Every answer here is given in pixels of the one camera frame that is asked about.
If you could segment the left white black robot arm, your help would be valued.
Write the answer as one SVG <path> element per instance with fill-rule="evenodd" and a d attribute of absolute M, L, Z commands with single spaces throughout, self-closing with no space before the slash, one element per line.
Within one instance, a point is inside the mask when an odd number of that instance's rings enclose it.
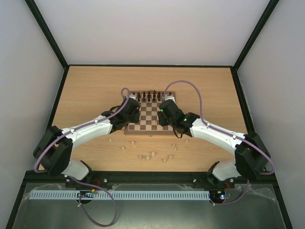
<path fill-rule="evenodd" d="M 49 176 L 62 174 L 76 180 L 85 179 L 91 169 L 82 161 L 72 160 L 72 151 L 92 139 L 122 130 L 129 123 L 137 123 L 139 118 L 140 104 L 131 95 L 124 98 L 120 106 L 81 125 L 64 129 L 49 127 L 33 152 L 36 159 L 34 171 L 46 172 Z"/>

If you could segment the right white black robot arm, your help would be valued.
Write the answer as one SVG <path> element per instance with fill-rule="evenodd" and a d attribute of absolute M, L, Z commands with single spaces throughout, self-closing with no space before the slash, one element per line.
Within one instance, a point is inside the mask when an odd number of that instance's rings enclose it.
<path fill-rule="evenodd" d="M 171 126 L 175 133 L 206 140 L 234 155 L 234 159 L 216 162 L 210 168 L 208 182 L 220 186 L 233 177 L 255 180 L 265 174 L 264 168 L 271 157 L 262 139 L 256 132 L 247 134 L 230 131 L 207 122 L 194 113 L 184 114 L 174 99 L 163 99 L 158 117 L 161 126 Z"/>

